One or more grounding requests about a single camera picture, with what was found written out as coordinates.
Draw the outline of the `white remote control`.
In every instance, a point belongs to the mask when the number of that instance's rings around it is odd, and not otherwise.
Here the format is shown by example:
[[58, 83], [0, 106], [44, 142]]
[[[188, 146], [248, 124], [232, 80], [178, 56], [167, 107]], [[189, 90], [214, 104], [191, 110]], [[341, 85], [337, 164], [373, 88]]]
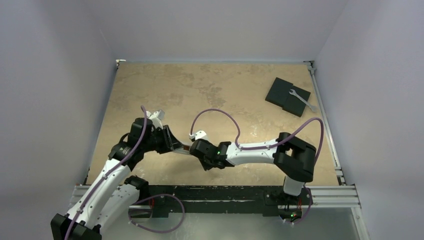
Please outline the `white remote control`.
[[190, 155], [190, 147], [183, 145], [182, 147], [175, 149], [173, 152], [177, 154]]

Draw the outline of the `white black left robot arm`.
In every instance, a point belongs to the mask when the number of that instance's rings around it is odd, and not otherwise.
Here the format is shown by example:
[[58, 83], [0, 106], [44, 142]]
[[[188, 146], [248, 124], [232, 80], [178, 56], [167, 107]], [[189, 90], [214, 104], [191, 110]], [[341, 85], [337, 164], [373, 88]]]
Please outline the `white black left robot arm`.
[[130, 131], [112, 147], [100, 174], [66, 214], [56, 214], [50, 222], [55, 240], [100, 240], [130, 205], [149, 199], [149, 183], [128, 176], [147, 152], [159, 154], [181, 151], [189, 145], [177, 140], [159, 119], [136, 118]]

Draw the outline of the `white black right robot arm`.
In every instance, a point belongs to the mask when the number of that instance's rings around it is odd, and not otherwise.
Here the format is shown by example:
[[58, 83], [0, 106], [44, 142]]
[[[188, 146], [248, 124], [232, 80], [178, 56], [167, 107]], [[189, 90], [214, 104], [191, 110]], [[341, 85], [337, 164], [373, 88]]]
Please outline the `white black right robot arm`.
[[215, 146], [208, 140], [193, 141], [189, 154], [200, 161], [203, 169], [224, 169], [244, 164], [271, 164], [286, 176], [280, 196], [288, 204], [300, 198], [306, 183], [314, 179], [318, 150], [310, 143], [288, 132], [281, 132], [276, 139], [265, 142], [243, 143], [221, 142]]

